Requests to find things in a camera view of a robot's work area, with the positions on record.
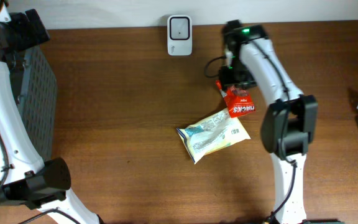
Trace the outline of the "red snack bag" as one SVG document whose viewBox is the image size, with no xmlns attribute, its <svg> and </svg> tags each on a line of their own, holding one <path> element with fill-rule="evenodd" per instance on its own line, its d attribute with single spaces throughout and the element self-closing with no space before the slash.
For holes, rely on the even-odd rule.
<svg viewBox="0 0 358 224">
<path fill-rule="evenodd" d="M 235 85 L 229 85 L 224 89 L 219 80 L 216 80 L 215 83 L 226 103 L 231 118 L 244 116 L 255 111 L 254 102 L 247 90 Z"/>
</svg>

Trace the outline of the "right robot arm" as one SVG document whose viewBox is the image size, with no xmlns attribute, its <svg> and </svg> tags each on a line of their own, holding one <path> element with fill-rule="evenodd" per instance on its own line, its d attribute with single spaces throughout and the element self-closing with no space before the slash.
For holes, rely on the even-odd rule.
<svg viewBox="0 0 358 224">
<path fill-rule="evenodd" d="M 221 33 L 226 59 L 219 71 L 222 87 L 257 86 L 267 105 L 260 139 L 273 163 L 275 205 L 263 222 L 310 223 L 303 201 L 303 173 L 318 102 L 288 76 L 262 25 L 245 27 L 233 20 Z"/>
</svg>

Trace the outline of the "yellow white snack bag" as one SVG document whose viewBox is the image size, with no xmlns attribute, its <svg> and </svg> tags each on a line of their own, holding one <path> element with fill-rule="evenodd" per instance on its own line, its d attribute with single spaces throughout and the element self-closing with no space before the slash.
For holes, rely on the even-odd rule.
<svg viewBox="0 0 358 224">
<path fill-rule="evenodd" d="M 227 108 L 176 131 L 194 164 L 207 154 L 250 139 L 242 123 L 231 118 Z"/>
</svg>

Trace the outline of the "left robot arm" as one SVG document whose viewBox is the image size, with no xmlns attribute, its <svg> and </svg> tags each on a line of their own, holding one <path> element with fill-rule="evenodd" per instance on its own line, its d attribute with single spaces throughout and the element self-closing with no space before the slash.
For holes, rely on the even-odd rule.
<svg viewBox="0 0 358 224">
<path fill-rule="evenodd" d="M 36 10 L 10 13 L 0 1 L 0 206 L 19 206 L 57 223 L 101 223 L 71 188 L 62 158 L 44 161 L 31 143 L 11 88 L 9 63 L 17 52 L 50 38 Z"/>
</svg>

